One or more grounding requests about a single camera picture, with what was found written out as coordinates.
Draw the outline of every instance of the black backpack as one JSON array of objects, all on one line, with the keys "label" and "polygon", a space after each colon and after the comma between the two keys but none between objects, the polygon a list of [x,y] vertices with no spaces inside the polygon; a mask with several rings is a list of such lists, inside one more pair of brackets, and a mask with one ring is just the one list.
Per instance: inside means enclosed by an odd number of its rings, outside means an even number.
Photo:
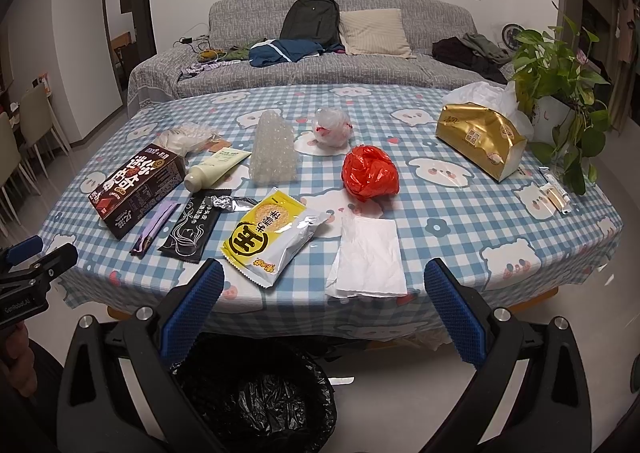
[{"label": "black backpack", "polygon": [[308,39],[329,48],[340,42],[340,8],[334,0],[298,0],[282,24],[280,39]]}]

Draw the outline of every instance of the white flower pot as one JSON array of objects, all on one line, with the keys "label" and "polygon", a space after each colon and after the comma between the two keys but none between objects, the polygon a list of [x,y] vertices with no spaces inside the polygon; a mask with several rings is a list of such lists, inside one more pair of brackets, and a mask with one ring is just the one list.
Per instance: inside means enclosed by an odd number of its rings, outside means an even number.
[{"label": "white flower pot", "polygon": [[533,141],[546,142],[551,146],[556,146],[552,130],[554,126],[561,124],[560,141],[565,140],[571,123],[574,121],[575,112],[564,102],[547,96],[538,99],[538,103],[533,107]]}]

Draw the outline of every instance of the doorway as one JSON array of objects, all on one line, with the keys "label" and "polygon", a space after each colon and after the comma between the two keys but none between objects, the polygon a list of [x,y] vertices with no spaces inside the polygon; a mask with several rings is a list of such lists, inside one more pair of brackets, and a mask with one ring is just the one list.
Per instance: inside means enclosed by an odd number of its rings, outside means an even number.
[{"label": "doorway", "polygon": [[157,53],[151,7],[149,0],[102,0],[102,9],[113,73],[127,104],[131,71]]}]

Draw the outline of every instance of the hand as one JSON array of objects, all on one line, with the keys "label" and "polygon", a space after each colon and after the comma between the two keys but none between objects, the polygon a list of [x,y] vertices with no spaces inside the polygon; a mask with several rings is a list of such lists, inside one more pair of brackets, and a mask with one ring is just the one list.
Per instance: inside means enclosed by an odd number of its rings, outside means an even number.
[{"label": "hand", "polygon": [[15,332],[6,339],[6,353],[15,359],[14,365],[9,369],[0,362],[0,370],[21,396],[30,397],[38,388],[36,372],[33,369],[33,351],[29,348],[29,333],[24,322],[15,326]]}]

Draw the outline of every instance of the trash can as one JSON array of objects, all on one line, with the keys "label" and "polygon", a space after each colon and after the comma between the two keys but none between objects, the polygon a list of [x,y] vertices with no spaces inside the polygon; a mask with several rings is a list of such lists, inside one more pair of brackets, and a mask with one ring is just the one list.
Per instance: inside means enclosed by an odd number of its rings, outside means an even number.
[{"label": "trash can", "polygon": [[329,380],[285,340],[201,334],[174,374],[230,453],[316,453],[334,431]]}]

